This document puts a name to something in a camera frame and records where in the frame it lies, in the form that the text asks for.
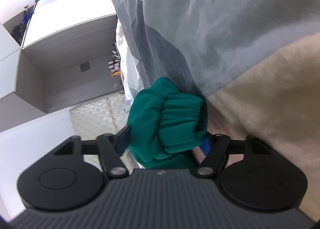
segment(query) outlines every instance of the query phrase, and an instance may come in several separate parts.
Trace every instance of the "gray wooden panel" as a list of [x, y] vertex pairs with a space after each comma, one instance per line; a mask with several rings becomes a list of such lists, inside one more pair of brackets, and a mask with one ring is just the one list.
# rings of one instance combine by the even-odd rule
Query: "gray wooden panel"
[[44, 115], [44, 112], [27, 103], [15, 93], [11, 93], [0, 99], [0, 132]]
[[108, 62], [113, 57], [103, 56], [89, 61], [90, 70], [81, 72], [80, 66], [44, 75], [47, 113], [81, 103], [116, 91], [121, 87], [119, 76], [111, 77]]
[[30, 44], [23, 51], [42, 73], [56, 72], [112, 53], [116, 24], [116, 15], [85, 22]]
[[15, 92], [23, 100], [45, 112], [42, 74], [23, 52], [20, 54]]

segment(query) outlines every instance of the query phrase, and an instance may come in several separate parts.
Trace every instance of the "green cloth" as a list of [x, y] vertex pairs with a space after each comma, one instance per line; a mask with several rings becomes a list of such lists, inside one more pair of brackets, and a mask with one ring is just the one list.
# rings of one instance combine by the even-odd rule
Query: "green cloth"
[[193, 168], [197, 163], [190, 150], [205, 137], [207, 118], [202, 98], [181, 93], [161, 77], [131, 106], [128, 149], [145, 168]]

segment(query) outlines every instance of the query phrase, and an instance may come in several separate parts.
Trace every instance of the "bedding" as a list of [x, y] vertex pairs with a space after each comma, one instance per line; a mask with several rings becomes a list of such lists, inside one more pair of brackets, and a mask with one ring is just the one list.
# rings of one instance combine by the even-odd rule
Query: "bedding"
[[318, 220], [320, 0], [112, 1], [140, 86], [166, 77], [206, 99], [210, 133], [267, 141], [306, 174]]

